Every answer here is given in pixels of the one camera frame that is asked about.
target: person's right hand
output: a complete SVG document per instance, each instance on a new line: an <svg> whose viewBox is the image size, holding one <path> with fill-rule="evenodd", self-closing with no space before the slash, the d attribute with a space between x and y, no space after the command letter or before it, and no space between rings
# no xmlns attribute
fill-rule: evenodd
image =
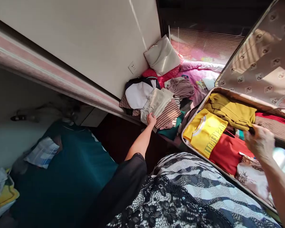
<svg viewBox="0 0 285 228"><path fill-rule="evenodd" d="M149 113L149 115L147 115L147 122L148 122L148 126L151 125L152 127L155 126L156 124L156 116L152 116L152 112Z"/></svg>
<svg viewBox="0 0 285 228"><path fill-rule="evenodd" d="M256 159L262 161L272 161L272 153L275 148L274 134L261 126L252 125L255 130L255 135L244 131L245 142L248 149L255 155Z"/></svg>

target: electrical outlet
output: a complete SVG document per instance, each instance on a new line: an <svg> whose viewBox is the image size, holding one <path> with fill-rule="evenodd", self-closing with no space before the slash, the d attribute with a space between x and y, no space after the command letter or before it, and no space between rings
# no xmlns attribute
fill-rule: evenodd
<svg viewBox="0 0 285 228"><path fill-rule="evenodd" d="M135 74L136 72L136 66L134 61L130 63L130 65L128 66L129 70L132 72L132 74Z"/></svg>

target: floor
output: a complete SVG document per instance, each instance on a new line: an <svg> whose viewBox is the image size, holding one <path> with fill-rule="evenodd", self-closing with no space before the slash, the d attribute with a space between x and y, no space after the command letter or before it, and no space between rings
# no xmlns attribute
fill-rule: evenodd
<svg viewBox="0 0 285 228"><path fill-rule="evenodd" d="M132 143L144 128L145 125L139 126L108 114L100 125L97 128L91 128L91 131L106 151L109 152L113 160L120 164L124 161ZM152 172L157 162L166 154L176 152L179 152L179 150L175 146L152 132L145 158L148 173Z"/></svg>

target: person's arm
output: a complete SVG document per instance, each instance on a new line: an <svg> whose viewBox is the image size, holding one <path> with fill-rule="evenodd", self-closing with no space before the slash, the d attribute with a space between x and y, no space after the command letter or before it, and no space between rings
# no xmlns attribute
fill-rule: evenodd
<svg viewBox="0 0 285 228"><path fill-rule="evenodd" d="M150 141L151 132L154 125L156 124L156 116L152 116L152 113L150 113L149 115L147 115L147 121L148 126L134 141L133 145L128 151L125 161L131 159L135 153L140 153L143 158L145 158L145 154Z"/></svg>
<svg viewBox="0 0 285 228"><path fill-rule="evenodd" d="M285 174L272 156L275 147L274 134L268 129L255 124L253 128L255 135L252 136L246 131L245 142L265 172L275 208L285 227Z"/></svg>

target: suitcase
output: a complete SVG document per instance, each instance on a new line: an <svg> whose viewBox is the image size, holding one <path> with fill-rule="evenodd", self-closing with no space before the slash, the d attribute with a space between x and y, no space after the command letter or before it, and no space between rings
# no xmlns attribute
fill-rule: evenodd
<svg viewBox="0 0 285 228"><path fill-rule="evenodd" d="M277 215L275 208L243 186L227 172L195 150L183 137L212 92L219 92L258 110L285 118L285 0L273 1L250 34L234 52L194 115L183 128L181 138L194 154L217 168L227 180Z"/></svg>

